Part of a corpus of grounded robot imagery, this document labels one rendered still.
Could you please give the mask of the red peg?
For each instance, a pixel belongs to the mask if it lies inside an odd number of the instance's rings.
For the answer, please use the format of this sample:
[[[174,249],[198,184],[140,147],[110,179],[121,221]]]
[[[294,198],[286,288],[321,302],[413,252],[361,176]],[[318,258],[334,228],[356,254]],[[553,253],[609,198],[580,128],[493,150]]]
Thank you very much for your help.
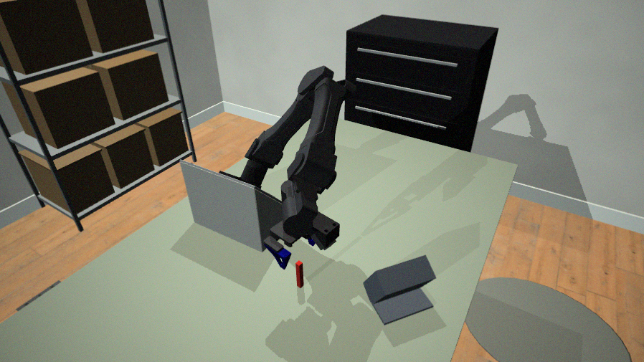
[[[301,261],[297,261],[295,264],[296,267],[296,279],[297,279],[297,286],[299,288],[302,288],[304,286],[303,283],[303,263]]]

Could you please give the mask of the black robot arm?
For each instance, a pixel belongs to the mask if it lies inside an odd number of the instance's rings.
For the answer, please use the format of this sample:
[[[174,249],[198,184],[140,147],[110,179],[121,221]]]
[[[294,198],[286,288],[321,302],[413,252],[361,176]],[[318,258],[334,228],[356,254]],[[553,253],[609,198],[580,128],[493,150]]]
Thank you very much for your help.
[[[247,164],[241,177],[223,171],[261,189],[269,168],[278,165],[287,142],[311,119],[294,161],[287,169],[288,180],[281,185],[284,232],[300,239],[307,234],[320,250],[328,249],[339,237],[340,224],[318,211],[318,194],[336,179],[335,134],[341,105],[356,92],[348,80],[335,81],[326,66],[308,71],[298,86],[298,95],[271,128],[254,140],[245,154]]]

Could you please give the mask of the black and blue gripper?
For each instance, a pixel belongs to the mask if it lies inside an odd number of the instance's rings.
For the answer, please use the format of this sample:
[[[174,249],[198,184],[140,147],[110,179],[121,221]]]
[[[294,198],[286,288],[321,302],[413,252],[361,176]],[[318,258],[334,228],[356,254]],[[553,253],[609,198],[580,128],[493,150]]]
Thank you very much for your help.
[[[303,236],[303,238],[307,239],[310,245],[312,246],[315,245],[315,242],[312,240],[309,234]],[[270,229],[270,236],[264,239],[264,245],[275,257],[280,267],[285,270],[285,268],[287,267],[288,261],[290,259],[291,253],[288,250],[286,250],[281,243],[278,242],[279,239],[283,240],[284,244],[287,245],[288,247],[292,247],[292,244],[298,240],[298,239],[295,239],[294,237],[287,235],[284,232],[283,220]],[[282,259],[282,261],[280,258]]]

